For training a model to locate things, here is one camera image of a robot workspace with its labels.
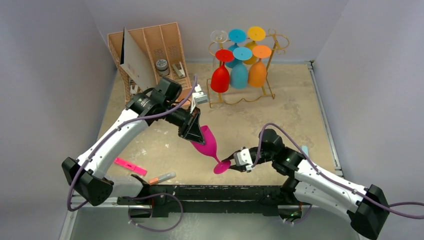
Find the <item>magenta wine glass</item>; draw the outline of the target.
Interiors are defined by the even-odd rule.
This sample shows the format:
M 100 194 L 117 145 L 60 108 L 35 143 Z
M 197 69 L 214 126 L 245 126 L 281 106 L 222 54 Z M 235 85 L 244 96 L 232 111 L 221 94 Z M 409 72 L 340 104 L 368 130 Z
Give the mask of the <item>magenta wine glass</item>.
M 203 125 L 200 127 L 203 137 L 205 140 L 204 144 L 200 144 L 197 142 L 191 142 L 193 147 L 202 155 L 207 157 L 212 157 L 217 162 L 216 166 L 213 169 L 213 173 L 216 175 L 223 174 L 225 171 L 227 171 L 230 166 L 231 162 L 229 160 L 223 160 L 221 161 L 217 156 L 217 141 L 215 139 L 214 134 L 210 130 L 210 128 L 207 125 Z

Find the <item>red wine glass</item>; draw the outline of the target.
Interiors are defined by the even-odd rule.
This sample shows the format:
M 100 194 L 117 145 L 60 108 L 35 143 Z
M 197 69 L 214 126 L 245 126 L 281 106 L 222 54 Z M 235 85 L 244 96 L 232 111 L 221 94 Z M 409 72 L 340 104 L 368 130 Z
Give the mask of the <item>red wine glass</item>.
M 216 93 L 225 93 L 230 86 L 230 73 L 225 63 L 232 62 L 235 57 L 233 52 L 228 49 L 220 49 L 215 53 L 215 57 L 222 64 L 212 74 L 210 87 Z

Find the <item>orange wine glass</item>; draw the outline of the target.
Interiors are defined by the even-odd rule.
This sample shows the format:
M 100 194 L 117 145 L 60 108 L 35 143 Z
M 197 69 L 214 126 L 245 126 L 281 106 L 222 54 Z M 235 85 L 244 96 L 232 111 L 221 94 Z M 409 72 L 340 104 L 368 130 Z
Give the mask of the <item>orange wine glass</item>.
M 257 58 L 257 61 L 250 67 L 248 72 L 248 84 L 251 87 L 262 87 L 267 78 L 267 68 L 262 62 L 262 59 L 269 58 L 272 50 L 266 45 L 257 45 L 252 49 L 252 54 Z

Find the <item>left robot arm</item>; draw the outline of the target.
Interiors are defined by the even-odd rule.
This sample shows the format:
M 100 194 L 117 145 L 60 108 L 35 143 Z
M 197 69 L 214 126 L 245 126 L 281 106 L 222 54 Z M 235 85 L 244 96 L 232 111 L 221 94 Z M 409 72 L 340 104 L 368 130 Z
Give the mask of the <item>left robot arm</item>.
M 144 180 L 137 176 L 113 180 L 107 177 L 107 172 L 136 136 L 161 119 L 177 126 L 180 138 L 204 146 L 206 139 L 199 124 L 200 109 L 194 105 L 190 109 L 182 108 L 199 88 L 195 81 L 187 96 L 177 103 L 182 86 L 170 78 L 161 78 L 156 87 L 134 95 L 115 123 L 93 146 L 76 159 L 67 157 L 61 167 L 70 185 L 68 210 L 80 209 L 80 206 L 72 207 L 73 192 L 92 206 L 98 206 L 110 197 L 127 197 L 138 205 L 146 203 L 149 191 L 144 187 Z

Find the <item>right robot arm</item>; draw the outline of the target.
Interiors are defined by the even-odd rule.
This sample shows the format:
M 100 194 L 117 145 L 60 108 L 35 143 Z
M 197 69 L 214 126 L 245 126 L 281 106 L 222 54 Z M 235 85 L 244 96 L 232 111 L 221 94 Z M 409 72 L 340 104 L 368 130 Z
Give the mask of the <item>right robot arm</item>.
M 291 149 L 273 129 L 260 134 L 260 146 L 237 150 L 227 161 L 239 172 L 249 172 L 253 164 L 270 162 L 281 175 L 287 176 L 280 196 L 288 204 L 296 200 L 315 205 L 346 220 L 361 236 L 376 240 L 389 216 L 383 190 L 372 184 L 369 187 L 349 182 L 309 162 L 306 156 Z

